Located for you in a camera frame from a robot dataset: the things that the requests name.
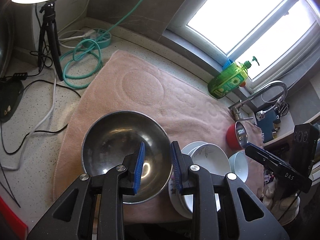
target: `faucet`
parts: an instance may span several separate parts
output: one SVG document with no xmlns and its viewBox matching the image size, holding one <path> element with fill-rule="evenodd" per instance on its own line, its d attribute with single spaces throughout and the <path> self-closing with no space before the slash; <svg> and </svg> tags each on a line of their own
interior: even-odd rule
<svg viewBox="0 0 320 240">
<path fill-rule="evenodd" d="M 240 107 L 244 106 L 246 103 L 250 102 L 251 100 L 255 99 L 256 97 L 262 95 L 264 92 L 268 91 L 272 87 L 282 87 L 283 93 L 278 98 L 278 100 L 274 106 L 272 106 L 271 108 L 269 108 L 266 111 L 261 110 L 256 113 L 257 120 L 258 121 L 262 120 L 265 117 L 266 113 L 270 112 L 271 110 L 275 109 L 276 107 L 280 107 L 281 104 L 284 103 L 284 100 L 288 94 L 288 88 L 287 88 L 287 85 L 284 84 L 282 81 L 276 80 L 276 81 L 272 81 L 272 82 L 264 85 L 263 87 L 259 88 L 253 94 L 248 96 L 246 99 L 239 100 L 238 102 L 236 102 L 232 106 L 230 106 L 229 109 L 232 112 L 235 121 L 251 120 L 252 117 L 242 118 L 242 114 L 239 111 Z"/>
</svg>

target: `green cable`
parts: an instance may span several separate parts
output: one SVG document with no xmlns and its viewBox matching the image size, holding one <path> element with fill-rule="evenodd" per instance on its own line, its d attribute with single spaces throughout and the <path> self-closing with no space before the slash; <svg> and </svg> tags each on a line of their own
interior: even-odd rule
<svg viewBox="0 0 320 240">
<path fill-rule="evenodd" d="M 87 77 L 90 77 L 92 76 L 94 73 L 98 72 L 101 68 L 102 68 L 102 59 L 101 59 L 101 49 L 98 45 L 97 42 L 99 42 L 106 34 L 108 34 L 113 28 L 115 28 L 116 26 L 118 26 L 123 20 L 125 20 L 130 14 L 132 14 L 134 12 L 135 9 L 137 9 L 137 7 L 142 3 L 143 0 L 140 0 L 136 5 L 135 7 L 132 8 L 132 10 L 127 13 L 122 19 L 120 19 L 115 25 L 113 25 L 111 28 L 109 28 L 105 33 L 103 33 L 101 36 L 99 36 L 95 41 L 94 40 L 91 40 L 91 39 L 87 39 L 87 40 L 83 40 L 81 41 L 73 50 L 70 50 L 68 51 L 67 53 L 65 53 L 64 55 L 62 55 L 60 57 L 60 61 L 63 60 L 67 55 L 71 54 L 72 53 L 72 59 L 69 60 L 69 62 L 65 65 L 64 69 L 63 69 L 63 73 L 62 73 L 62 76 L 63 76 L 63 80 L 64 82 L 71 88 L 73 89 L 83 89 L 83 88 L 86 88 L 90 85 L 90 83 L 86 84 L 86 85 L 82 85 L 82 86 L 76 86 L 76 85 L 73 85 L 71 83 L 69 83 L 67 81 L 67 79 L 84 79 L 84 78 L 87 78 Z M 80 47 L 82 46 L 82 44 L 84 42 L 91 42 L 92 45 L 87 48 L 87 49 L 81 49 Z M 94 47 L 97 46 L 98 48 L 98 53 L 99 55 L 97 55 L 96 53 L 92 52 L 92 50 L 94 49 Z M 75 61 L 75 62 L 78 62 L 80 61 L 86 54 L 91 54 L 93 56 L 96 57 L 96 59 L 98 60 L 98 64 L 96 66 L 96 68 L 91 71 L 90 73 L 86 74 L 86 75 L 82 75 L 82 76 L 71 76 L 71 75 L 67 75 L 67 70 L 70 66 L 70 64 Z"/>
</svg>

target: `window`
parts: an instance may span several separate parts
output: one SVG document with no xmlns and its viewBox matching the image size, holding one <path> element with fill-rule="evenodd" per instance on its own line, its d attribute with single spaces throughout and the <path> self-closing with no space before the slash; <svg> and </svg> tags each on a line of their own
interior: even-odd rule
<svg viewBox="0 0 320 240">
<path fill-rule="evenodd" d="M 252 90 L 276 79 L 318 40 L 320 27 L 304 0 L 186 0 L 168 29 L 221 65 L 255 56 Z"/>
</svg>

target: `cloth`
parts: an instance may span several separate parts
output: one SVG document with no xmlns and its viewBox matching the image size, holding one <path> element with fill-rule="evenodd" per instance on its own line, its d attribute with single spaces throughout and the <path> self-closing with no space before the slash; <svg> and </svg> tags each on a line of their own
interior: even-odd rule
<svg viewBox="0 0 320 240">
<path fill-rule="evenodd" d="M 235 123 L 225 105 L 150 63 L 118 50 L 86 89 L 71 117 L 54 172 L 54 200 L 84 172 L 81 146 L 90 126 L 105 114 L 119 110 L 150 116 L 181 148 L 193 141 L 205 141 L 218 145 L 228 157 L 235 153 L 225 138 L 228 127 Z M 261 129 L 249 122 L 243 124 L 249 142 L 262 147 Z M 246 184 L 260 197 L 263 166 L 250 158 L 248 164 Z M 153 219 L 155 213 L 160 214 L 162 221 L 168 221 L 167 216 L 171 216 L 172 221 L 183 219 L 173 209 L 167 188 L 145 203 L 124 205 L 124 220 L 128 223 L 159 223 Z"/>
<path fill-rule="evenodd" d="M 287 208 L 291 205 L 292 201 L 294 201 L 297 194 L 293 194 L 288 198 L 277 200 L 273 205 L 272 199 L 276 193 L 276 184 L 277 182 L 276 180 L 274 180 L 273 182 L 270 182 L 269 184 L 265 185 L 265 187 L 263 188 L 264 196 L 262 202 L 278 220 L 282 216 L 282 214 L 287 210 Z M 286 212 L 286 214 L 279 221 L 279 223 L 282 226 L 289 224 L 296 218 L 299 212 L 299 204 L 300 198 L 298 197 L 296 201 L 292 204 L 292 206 L 289 208 L 289 210 Z"/>
</svg>

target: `wall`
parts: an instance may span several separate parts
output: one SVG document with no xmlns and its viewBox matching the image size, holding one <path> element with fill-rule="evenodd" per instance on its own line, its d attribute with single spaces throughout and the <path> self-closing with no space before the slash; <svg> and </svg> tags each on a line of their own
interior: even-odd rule
<svg viewBox="0 0 320 240">
<path fill-rule="evenodd" d="M 290 105 L 287 115 L 282 116 L 278 137 L 292 131 L 295 125 L 302 124 L 320 112 L 320 61 L 316 63 L 318 73 L 304 82 L 292 95 L 287 97 Z"/>
<path fill-rule="evenodd" d="M 84 11 L 88 0 L 57 0 L 56 1 L 56 22 L 60 30 L 65 25 L 77 18 Z M 44 3 L 37 5 L 39 12 Z M 35 50 L 38 47 L 39 24 L 36 19 L 35 5 L 11 3 L 15 19 L 15 46 L 26 50 Z"/>
<path fill-rule="evenodd" d="M 139 0 L 90 0 L 87 16 L 116 23 Z M 184 0 L 144 0 L 121 27 L 158 41 Z"/>
</svg>

